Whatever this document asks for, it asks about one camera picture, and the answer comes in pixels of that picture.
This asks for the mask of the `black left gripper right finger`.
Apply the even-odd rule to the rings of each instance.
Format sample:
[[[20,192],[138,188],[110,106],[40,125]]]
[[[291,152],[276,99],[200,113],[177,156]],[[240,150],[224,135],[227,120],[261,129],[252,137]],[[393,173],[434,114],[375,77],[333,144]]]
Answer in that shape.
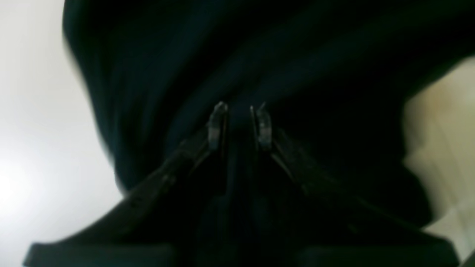
[[[265,229],[252,267],[458,267],[447,240],[418,230],[329,177],[304,147],[250,108]]]

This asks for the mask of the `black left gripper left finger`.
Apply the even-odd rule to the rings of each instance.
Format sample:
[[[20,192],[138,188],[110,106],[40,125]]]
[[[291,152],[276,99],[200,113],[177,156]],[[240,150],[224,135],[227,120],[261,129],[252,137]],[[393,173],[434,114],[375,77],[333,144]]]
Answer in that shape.
[[[64,240],[32,244],[24,267],[178,267],[209,199],[227,183],[229,110],[207,123],[104,217]]]

